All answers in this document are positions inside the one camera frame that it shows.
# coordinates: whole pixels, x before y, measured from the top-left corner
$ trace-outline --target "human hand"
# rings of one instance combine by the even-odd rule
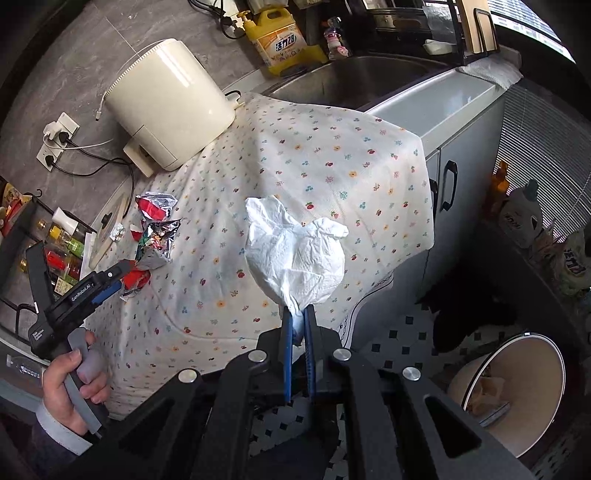
[[[95,334],[86,331],[86,343],[96,342]],[[64,427],[82,436],[88,427],[80,414],[74,410],[70,397],[66,391],[64,380],[67,374],[78,368],[82,361],[82,354],[78,349],[56,357],[43,373],[43,403],[51,416]],[[107,374],[101,372],[96,378],[80,378],[86,385],[80,387],[83,398],[89,398],[93,403],[103,403],[109,398],[111,389],[107,386]]]

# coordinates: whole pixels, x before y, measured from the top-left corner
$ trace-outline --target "paper towel on counter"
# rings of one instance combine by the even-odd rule
[[[496,83],[503,90],[507,90],[523,78],[517,67],[500,54],[484,57],[457,69],[473,77]]]

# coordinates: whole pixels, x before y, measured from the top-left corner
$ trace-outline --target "metal screw head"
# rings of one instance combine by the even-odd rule
[[[183,383],[192,383],[197,380],[197,372],[190,368],[186,368],[178,373],[178,379]]]
[[[351,358],[351,352],[346,348],[337,348],[333,352],[333,356],[341,362],[346,362],[349,358]]]
[[[407,380],[416,382],[419,378],[421,378],[421,371],[415,367],[406,367],[404,370],[402,370],[402,376]]]
[[[264,362],[267,359],[267,354],[262,350],[253,350],[252,352],[248,353],[248,359],[251,362],[260,364],[261,362]]]

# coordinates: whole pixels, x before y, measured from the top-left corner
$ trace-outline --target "cabinet door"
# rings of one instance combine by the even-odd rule
[[[440,149],[435,244],[421,295],[456,265],[470,240],[495,167],[503,111],[500,98]]]
[[[439,151],[427,159],[429,179],[437,184],[439,172]],[[353,336],[351,346],[361,348],[374,338],[381,328],[390,325],[394,319],[404,314],[418,300],[427,251],[409,258],[392,270],[390,278],[378,284],[375,289],[362,298],[350,314]]]

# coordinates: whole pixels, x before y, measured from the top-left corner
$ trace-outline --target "kitchen sink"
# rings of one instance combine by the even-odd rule
[[[365,55],[326,63],[263,92],[278,100],[366,111],[381,100],[449,69],[402,55]]]

